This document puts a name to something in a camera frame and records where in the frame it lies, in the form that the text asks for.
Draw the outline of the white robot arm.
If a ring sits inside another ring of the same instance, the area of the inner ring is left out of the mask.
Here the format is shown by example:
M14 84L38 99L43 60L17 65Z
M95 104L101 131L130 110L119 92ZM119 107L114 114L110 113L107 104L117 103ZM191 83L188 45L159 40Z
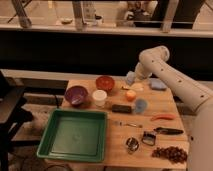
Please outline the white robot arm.
M213 171L213 90L169 66L166 46L143 50L135 67L136 77L154 74L195 114L187 158L187 171Z

